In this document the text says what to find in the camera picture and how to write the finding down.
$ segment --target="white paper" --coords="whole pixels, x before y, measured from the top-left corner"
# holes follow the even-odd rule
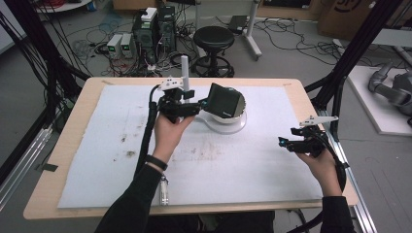
[[[193,86],[194,102],[210,86]],[[321,189],[278,137],[298,122],[282,87],[234,86],[247,102],[244,129],[221,135],[194,121],[165,172],[169,205],[318,200]],[[59,208],[109,207],[129,186],[152,86],[107,85],[70,167]],[[156,91],[154,100],[162,95]],[[149,152],[154,148],[154,135]],[[158,205],[158,196],[153,205]]]

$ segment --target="black frame pole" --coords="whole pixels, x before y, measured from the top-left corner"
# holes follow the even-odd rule
[[[4,2],[9,7],[21,28],[25,31],[27,38],[30,40],[36,51],[41,55],[47,66],[48,83],[47,86],[45,86],[45,89],[47,90],[48,101],[46,108],[9,155],[5,163],[0,167],[0,185],[3,184],[15,168],[16,164],[22,158],[24,152],[30,146],[40,129],[44,128],[46,125],[50,125],[54,121],[55,109],[61,101],[57,93],[57,84],[61,86],[61,89],[64,92],[62,94],[64,94],[65,98],[76,98],[79,96],[82,89],[76,83],[75,77],[84,81],[90,78],[89,75],[75,68],[71,64],[68,64],[62,58],[32,5],[32,2],[34,1],[4,0]],[[22,45],[23,42],[19,40],[18,36],[14,34],[12,30],[7,29],[7,25],[3,25],[3,23],[0,24],[5,27],[6,32],[12,37],[24,57],[29,61],[29,52]],[[39,71],[33,64],[30,65],[32,66],[35,76],[39,78]]]
[[[342,54],[339,61],[336,63],[331,73],[320,81],[305,87],[306,92],[321,87],[316,97],[311,100],[315,108],[318,110],[325,110],[327,103],[333,97],[332,115],[339,116],[344,82],[401,2],[402,0],[376,1],[376,5],[360,27],[352,42]],[[337,129],[338,122],[333,121],[330,125],[330,131],[336,142],[339,141]]]

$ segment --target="power supply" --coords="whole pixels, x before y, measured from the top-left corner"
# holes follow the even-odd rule
[[[115,34],[112,39],[107,43],[107,50],[109,51],[110,58],[120,59],[121,58],[121,37],[122,35]]]
[[[124,33],[120,45],[124,58],[133,58],[136,56],[136,45],[134,44],[132,34]]]

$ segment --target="wooden table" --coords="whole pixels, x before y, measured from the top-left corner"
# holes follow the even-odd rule
[[[97,105],[100,93],[105,85],[153,85],[164,79],[159,78],[91,78],[89,79],[70,115],[59,140],[49,159],[50,164],[58,166],[55,172],[44,171],[24,210],[27,219],[103,216],[107,208],[58,209],[57,204],[65,186],[71,161],[82,141],[85,129]],[[292,79],[190,79],[190,85],[218,83],[223,86],[283,86],[290,98],[293,110],[299,121],[316,115],[312,104],[298,80]],[[344,191],[350,206],[358,202],[352,184],[347,181]],[[151,214],[216,213],[252,210],[300,209],[322,206],[322,200],[315,202],[276,202],[276,203],[241,203],[219,205],[168,206],[152,207]]]

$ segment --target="person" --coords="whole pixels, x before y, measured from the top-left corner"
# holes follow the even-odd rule
[[[194,116],[172,123],[160,114],[154,125],[155,147],[152,157],[160,161],[147,162],[138,176],[131,182],[124,194],[115,201],[102,217],[95,232],[160,232],[156,227],[166,228],[165,232],[197,232],[201,221],[195,215],[160,217],[162,224],[156,224],[156,216],[149,217],[149,211],[163,170],[161,163],[167,164],[179,145],[185,129]],[[297,153],[305,162],[321,185],[323,198],[323,225],[321,232],[354,232],[346,198],[342,196],[332,155],[324,150],[318,157]],[[273,232],[274,212],[238,213],[223,215],[222,226],[215,232]]]

